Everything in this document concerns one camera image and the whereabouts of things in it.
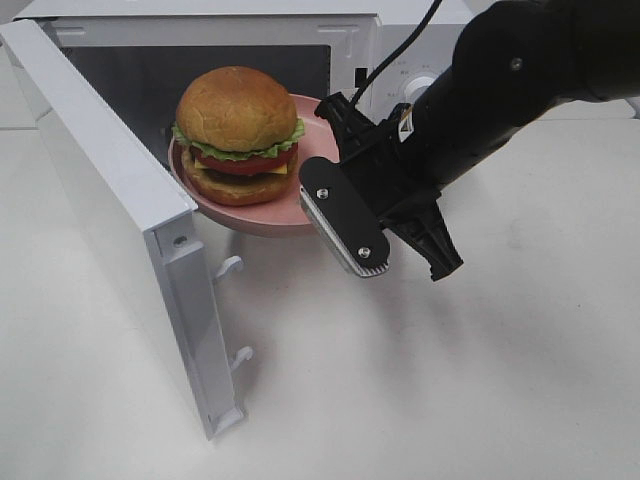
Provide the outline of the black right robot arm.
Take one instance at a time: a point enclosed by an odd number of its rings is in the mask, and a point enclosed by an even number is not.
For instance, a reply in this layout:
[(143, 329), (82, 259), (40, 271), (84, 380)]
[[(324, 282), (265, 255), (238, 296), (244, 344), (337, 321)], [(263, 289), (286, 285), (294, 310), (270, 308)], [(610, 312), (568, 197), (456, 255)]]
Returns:
[(316, 108), (339, 159), (307, 159), (301, 204), (340, 263), (387, 270), (393, 233), (433, 280), (462, 263), (437, 201), (442, 190), (548, 110), (639, 93), (635, 1), (499, 1), (460, 34), (452, 63), (379, 123), (336, 93)]

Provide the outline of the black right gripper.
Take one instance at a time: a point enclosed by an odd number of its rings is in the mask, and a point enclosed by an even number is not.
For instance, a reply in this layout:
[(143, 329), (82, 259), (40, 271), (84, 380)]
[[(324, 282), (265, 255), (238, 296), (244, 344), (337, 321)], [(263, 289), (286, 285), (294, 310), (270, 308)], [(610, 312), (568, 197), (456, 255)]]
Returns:
[(394, 231), (427, 260), (433, 281), (462, 266), (437, 203), (440, 192), (412, 163), (421, 155), (408, 140), (400, 139), (400, 127), (411, 117), (411, 106), (399, 103), (388, 118), (374, 124), (336, 93), (322, 100), (315, 114), (329, 122), (341, 172), (379, 226)]

